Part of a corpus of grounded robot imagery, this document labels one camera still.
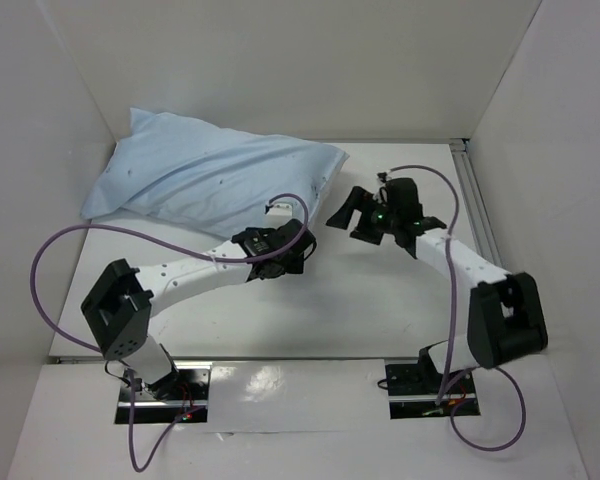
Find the light blue pillowcase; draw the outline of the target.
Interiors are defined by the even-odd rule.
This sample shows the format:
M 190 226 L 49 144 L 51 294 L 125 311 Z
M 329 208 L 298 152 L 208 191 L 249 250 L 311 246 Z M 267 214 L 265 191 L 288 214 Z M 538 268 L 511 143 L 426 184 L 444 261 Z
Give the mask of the light blue pillowcase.
M 128 210 L 223 239 L 271 225 L 271 200 L 289 205 L 299 220 L 314 220 L 349 157 L 329 144 L 137 108 L 130 128 L 87 195 L 82 218 Z

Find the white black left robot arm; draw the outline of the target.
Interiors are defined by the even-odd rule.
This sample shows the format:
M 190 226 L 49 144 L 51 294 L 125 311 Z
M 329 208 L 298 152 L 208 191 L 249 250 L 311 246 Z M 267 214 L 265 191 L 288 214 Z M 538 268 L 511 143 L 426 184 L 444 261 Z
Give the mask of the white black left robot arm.
M 315 236 L 297 219 L 278 228 L 248 228 L 205 252 L 184 259 L 133 267 L 111 262 L 81 304 L 103 358 L 119 361 L 156 399 L 184 383 L 166 348 L 149 333 L 153 317 L 207 292 L 254 280 L 300 275 L 317 247 Z

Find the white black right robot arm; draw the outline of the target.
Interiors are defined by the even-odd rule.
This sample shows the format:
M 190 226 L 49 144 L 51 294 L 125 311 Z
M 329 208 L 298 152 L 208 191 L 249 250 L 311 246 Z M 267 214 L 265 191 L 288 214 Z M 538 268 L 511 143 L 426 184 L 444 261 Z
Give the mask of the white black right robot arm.
M 326 224 L 374 245 L 391 236 L 414 259 L 449 279 L 452 304 L 467 297 L 465 332 L 457 332 L 458 310 L 452 307 L 451 338 L 419 352 L 416 379 L 424 390 L 443 396 L 465 370 L 493 369 L 547 347 L 535 279 L 492 264 L 455 239 L 450 226 L 425 215 L 412 179 L 383 177 L 377 193 L 353 187 Z

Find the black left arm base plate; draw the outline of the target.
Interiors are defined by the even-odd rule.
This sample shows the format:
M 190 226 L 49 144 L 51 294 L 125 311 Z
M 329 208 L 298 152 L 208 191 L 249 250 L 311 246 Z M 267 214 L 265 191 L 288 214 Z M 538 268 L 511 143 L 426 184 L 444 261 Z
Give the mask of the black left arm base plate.
M 176 364 L 179 379 L 170 386 L 166 393 L 154 396 L 139 377 L 132 386 L 129 374 L 123 370 L 113 373 L 108 368 L 108 375 L 120 381 L 120 389 L 116 404 L 114 423 L 127 425 L 131 399 L 134 399 L 134 423 L 167 425 L 177 416 L 184 424 L 203 424 L 208 419 L 208 399 L 211 380 L 211 364 L 208 362 L 184 361 Z

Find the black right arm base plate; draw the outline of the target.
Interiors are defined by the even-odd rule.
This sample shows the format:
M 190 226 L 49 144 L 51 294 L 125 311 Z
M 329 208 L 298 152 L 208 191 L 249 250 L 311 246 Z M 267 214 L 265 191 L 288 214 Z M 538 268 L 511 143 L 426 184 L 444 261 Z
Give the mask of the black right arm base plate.
M 437 405 L 440 378 L 425 380 L 415 361 L 386 363 L 385 377 L 376 385 L 387 393 L 392 420 L 449 417 L 454 408 L 460 417 L 481 415 L 471 374 L 450 387 Z

